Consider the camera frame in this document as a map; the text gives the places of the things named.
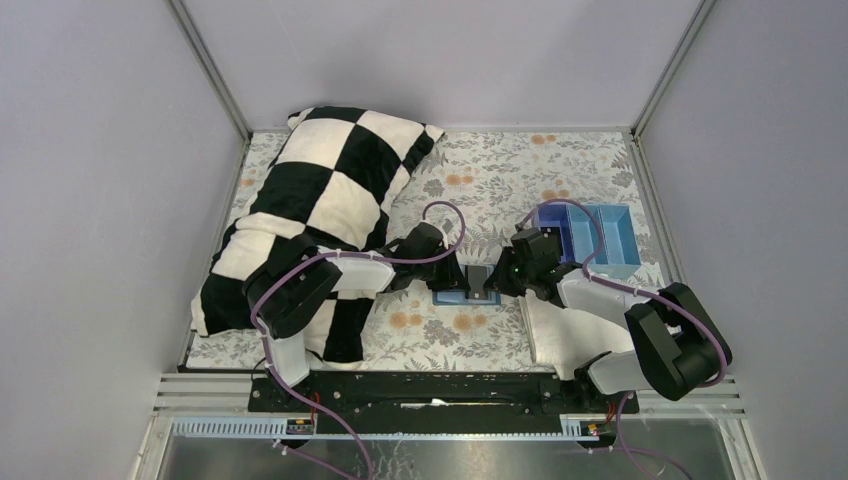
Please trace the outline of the black credit card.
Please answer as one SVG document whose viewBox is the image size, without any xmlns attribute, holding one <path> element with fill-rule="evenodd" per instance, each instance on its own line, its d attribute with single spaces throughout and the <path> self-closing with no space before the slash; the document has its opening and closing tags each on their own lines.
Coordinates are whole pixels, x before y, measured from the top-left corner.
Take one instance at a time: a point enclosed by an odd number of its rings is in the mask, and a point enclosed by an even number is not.
<svg viewBox="0 0 848 480">
<path fill-rule="evenodd" d="M 469 301 L 485 301 L 489 298 L 488 291 L 483 284 L 489 276 L 489 270 L 486 265 L 467 265 L 465 275 L 470 285 L 470 289 L 466 292 L 466 298 Z"/>
</svg>

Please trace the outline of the blue card holder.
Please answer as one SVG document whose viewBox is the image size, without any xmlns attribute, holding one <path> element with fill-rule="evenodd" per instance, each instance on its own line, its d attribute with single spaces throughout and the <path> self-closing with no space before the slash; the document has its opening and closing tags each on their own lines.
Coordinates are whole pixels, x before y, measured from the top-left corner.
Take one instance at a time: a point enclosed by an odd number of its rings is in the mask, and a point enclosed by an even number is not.
<svg viewBox="0 0 848 480">
<path fill-rule="evenodd" d="M 437 291 L 432 294 L 436 306 L 496 306 L 501 304 L 501 295 L 485 290 L 483 284 L 494 272 L 494 264 L 462 264 L 461 269 L 469 285 L 468 289 Z"/>
</svg>

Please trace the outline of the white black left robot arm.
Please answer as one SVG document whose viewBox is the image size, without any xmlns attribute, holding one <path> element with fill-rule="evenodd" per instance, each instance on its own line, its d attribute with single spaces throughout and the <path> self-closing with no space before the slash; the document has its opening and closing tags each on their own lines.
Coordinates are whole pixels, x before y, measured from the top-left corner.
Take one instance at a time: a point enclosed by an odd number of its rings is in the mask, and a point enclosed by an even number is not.
<svg viewBox="0 0 848 480">
<path fill-rule="evenodd" d="M 276 243 L 241 287 L 269 365 L 290 386 L 304 380 L 310 373 L 304 330 L 321 316 L 331 318 L 342 302 L 359 304 L 370 294 L 404 290 L 414 280 L 434 292 L 469 291 L 455 250 L 424 221 L 368 252 L 320 247 L 307 234 Z"/>
</svg>

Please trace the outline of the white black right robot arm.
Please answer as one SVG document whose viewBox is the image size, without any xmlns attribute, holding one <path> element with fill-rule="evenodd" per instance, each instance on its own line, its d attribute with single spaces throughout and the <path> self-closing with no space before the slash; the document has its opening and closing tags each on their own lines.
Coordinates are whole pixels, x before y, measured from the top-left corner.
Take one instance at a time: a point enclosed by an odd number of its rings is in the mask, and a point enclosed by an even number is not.
<svg viewBox="0 0 848 480">
<path fill-rule="evenodd" d="M 532 360 L 589 395 L 652 389 L 676 401 L 720 382 L 732 352 L 685 284 L 646 290 L 560 258 L 556 238 L 516 233 L 485 288 L 520 300 Z"/>
</svg>

